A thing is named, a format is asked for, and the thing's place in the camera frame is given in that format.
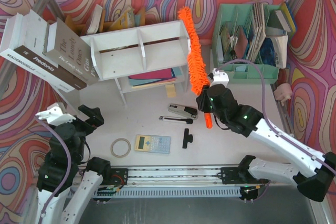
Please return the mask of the yellow sticky notes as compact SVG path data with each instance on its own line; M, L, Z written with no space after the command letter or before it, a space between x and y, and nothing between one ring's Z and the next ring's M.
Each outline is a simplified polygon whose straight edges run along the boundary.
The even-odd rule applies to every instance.
M165 86L166 95L168 98L174 98L176 97L176 89L175 84L168 84Z

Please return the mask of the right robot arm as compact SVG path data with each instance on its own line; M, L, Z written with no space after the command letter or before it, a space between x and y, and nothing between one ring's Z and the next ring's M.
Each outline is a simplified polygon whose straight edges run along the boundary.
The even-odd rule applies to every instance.
M260 111L238 104L223 84L205 85L196 99L202 112L214 115L226 130L258 141L282 155L288 163L265 161L246 155L238 165L238 177L295 185L298 191L316 202L322 202L335 178L335 153L314 150L280 130Z

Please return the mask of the white book Mademoiselle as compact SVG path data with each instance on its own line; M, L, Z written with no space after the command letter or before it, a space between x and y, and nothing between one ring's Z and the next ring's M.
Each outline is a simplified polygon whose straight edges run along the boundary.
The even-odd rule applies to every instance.
M1 41L1 57L64 92L80 88L73 75L44 55L47 31L47 22L32 10L25 16L17 13L8 18Z

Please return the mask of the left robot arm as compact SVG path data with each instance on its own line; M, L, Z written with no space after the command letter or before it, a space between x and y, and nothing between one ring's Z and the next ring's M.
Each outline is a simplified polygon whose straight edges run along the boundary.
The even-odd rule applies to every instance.
M111 175L111 163L99 157L83 161L86 137L104 124L99 108L79 106L81 120L60 103L36 113L35 120L52 137L38 170L35 223L78 223L94 191Z

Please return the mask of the black clip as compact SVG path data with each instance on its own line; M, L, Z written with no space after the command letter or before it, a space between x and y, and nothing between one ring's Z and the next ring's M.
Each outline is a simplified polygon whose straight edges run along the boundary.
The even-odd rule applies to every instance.
M183 135L183 149L187 149L187 146L189 143L193 143L193 135L190 134L190 131L188 128L184 129L184 135Z

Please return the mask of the books behind shelf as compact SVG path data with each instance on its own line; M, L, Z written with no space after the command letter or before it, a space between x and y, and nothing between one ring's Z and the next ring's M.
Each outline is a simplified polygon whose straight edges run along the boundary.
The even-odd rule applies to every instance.
M115 20L107 21L107 10L96 5L85 24L76 24L69 15L65 24L79 36L139 27L145 25L145 8L141 7L135 13L134 9L128 6Z

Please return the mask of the grey book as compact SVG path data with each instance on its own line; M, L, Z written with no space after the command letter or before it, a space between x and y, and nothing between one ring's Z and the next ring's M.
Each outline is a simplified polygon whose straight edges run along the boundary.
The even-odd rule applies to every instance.
M61 19L49 26L46 56L87 85L99 80L90 46Z

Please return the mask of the white side shelf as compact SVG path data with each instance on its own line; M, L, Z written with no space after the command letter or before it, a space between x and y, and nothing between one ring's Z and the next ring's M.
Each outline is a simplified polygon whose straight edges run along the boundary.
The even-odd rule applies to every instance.
M72 90L70 92L64 92L52 85L52 88L62 98L64 106L67 112L71 114L79 115L78 106L80 105L80 92L78 90Z

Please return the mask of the beige blue calculator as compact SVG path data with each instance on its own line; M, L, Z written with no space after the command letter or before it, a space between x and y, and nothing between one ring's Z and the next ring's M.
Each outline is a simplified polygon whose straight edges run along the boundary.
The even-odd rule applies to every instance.
M169 154L170 146L170 136L137 135L134 150L139 152Z

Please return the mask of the aluminium mounting rail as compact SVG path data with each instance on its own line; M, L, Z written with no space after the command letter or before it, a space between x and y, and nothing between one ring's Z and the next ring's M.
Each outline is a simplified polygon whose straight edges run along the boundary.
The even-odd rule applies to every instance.
M238 167L182 167L182 166L148 166L148 167L112 167L102 160L89 162L86 167L72 166L61 189L74 185L79 181L77 176L84 176L93 171L103 177L102 187L108 186L149 186L164 185L182 186L191 184L266 184L268 180L254 178L249 173L240 176Z

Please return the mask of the brown book Fredonia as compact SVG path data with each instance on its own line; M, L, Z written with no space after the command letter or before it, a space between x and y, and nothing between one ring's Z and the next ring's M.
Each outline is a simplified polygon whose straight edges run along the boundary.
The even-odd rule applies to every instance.
M15 15L18 24L18 46L14 49L28 61L29 68L40 78L65 92L81 90L87 85L46 56L49 24L31 10Z

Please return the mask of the pink pig figurine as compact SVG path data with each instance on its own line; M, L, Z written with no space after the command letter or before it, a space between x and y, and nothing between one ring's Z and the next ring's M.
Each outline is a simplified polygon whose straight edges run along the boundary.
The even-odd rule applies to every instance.
M281 103L282 106L291 99L292 89L291 85L288 83L283 83L279 85L274 91L274 97L277 101Z

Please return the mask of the clear tape roll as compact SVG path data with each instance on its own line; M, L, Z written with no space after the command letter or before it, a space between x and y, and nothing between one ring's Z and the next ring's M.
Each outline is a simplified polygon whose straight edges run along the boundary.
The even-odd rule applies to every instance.
M112 142L110 151L114 157L124 158L131 151L131 143L125 138L118 138Z

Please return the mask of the orange microfiber duster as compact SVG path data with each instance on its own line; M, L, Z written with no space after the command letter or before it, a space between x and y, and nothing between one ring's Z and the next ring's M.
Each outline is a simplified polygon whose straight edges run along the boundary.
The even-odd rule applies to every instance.
M210 82L205 71L201 44L196 32L191 9L187 6L180 8L178 18L183 22L191 41L191 52L187 56L188 72L190 74L191 90L199 97L203 86L209 86Z

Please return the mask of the white wooden bookshelf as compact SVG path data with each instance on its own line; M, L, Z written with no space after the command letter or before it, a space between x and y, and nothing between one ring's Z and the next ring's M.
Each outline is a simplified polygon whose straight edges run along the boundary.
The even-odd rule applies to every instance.
M191 42L181 20L83 36L82 40L91 47L100 80L114 80L123 103L125 93L134 91L128 82L134 74L179 67L181 75L175 83L188 88Z

